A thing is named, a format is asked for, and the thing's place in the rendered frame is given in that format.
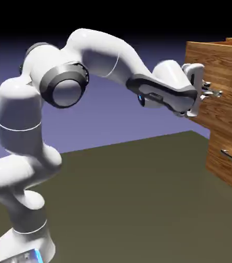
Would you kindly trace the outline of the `large wooden drawer front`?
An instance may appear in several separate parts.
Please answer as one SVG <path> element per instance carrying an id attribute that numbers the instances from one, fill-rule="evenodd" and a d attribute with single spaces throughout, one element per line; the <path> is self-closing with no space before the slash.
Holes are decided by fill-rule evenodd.
<path id="1" fill-rule="evenodd" d="M 185 62 L 203 64 L 203 79 L 211 83 L 211 89 L 222 92 L 219 98 L 204 99 L 193 121 L 232 140 L 232 46 L 187 42 Z"/>

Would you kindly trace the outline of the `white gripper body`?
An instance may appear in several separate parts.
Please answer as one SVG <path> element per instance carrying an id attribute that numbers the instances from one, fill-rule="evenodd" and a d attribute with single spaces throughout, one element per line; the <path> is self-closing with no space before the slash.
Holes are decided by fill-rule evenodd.
<path id="1" fill-rule="evenodd" d="M 196 117 L 199 113 L 200 103 L 202 101 L 202 85 L 203 85 L 203 76 L 204 76 L 204 65 L 200 63 L 186 63 L 182 66 L 182 70 L 186 74 L 187 78 L 190 80 L 190 83 L 197 91 L 197 98 L 191 107 L 191 109 L 187 112 L 188 117 Z"/>

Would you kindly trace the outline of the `small wooden drawer front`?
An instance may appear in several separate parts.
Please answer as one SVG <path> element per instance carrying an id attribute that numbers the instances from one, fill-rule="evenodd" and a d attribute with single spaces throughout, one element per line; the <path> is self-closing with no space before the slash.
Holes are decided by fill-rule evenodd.
<path id="1" fill-rule="evenodd" d="M 208 143 L 206 168 L 232 186 L 232 161 L 221 154 L 221 149 L 228 150 L 232 155 L 232 136 L 212 131 Z"/>

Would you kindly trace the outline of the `short silver drawer handle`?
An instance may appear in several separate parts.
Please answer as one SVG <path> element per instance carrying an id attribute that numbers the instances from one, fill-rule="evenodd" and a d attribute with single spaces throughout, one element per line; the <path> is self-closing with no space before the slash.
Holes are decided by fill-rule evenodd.
<path id="1" fill-rule="evenodd" d="M 207 89 L 207 90 L 203 91 L 203 94 L 205 96 L 209 96 L 209 97 L 210 96 L 215 96 L 217 98 L 220 98 L 223 95 L 223 91 L 221 91 L 221 90 L 214 90 L 214 89 Z"/>

